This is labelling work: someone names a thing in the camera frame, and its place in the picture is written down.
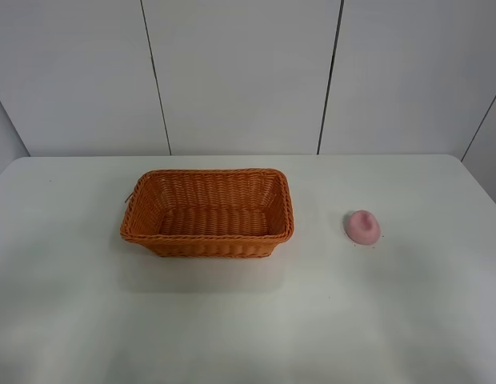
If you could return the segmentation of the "pink peach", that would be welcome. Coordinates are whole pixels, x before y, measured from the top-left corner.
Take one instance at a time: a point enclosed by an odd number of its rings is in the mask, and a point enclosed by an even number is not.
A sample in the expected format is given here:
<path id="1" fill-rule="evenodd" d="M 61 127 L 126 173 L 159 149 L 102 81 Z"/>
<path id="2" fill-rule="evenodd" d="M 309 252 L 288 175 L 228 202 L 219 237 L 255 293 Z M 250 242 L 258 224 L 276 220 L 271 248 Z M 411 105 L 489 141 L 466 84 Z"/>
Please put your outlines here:
<path id="1" fill-rule="evenodd" d="M 346 235 L 356 244 L 373 246 L 381 237 L 376 217 L 367 210 L 357 210 L 345 220 Z"/>

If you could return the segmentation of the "orange woven plastic basket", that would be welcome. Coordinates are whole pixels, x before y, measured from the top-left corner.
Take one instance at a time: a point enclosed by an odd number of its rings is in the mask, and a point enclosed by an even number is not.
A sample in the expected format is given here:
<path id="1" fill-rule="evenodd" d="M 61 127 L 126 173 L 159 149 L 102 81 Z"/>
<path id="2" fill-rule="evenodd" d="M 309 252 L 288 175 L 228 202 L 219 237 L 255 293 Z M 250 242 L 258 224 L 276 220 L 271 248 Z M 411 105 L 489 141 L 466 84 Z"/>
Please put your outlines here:
<path id="1" fill-rule="evenodd" d="M 286 176 L 263 168 L 147 172 L 120 227 L 164 258 L 264 258 L 293 232 Z"/>

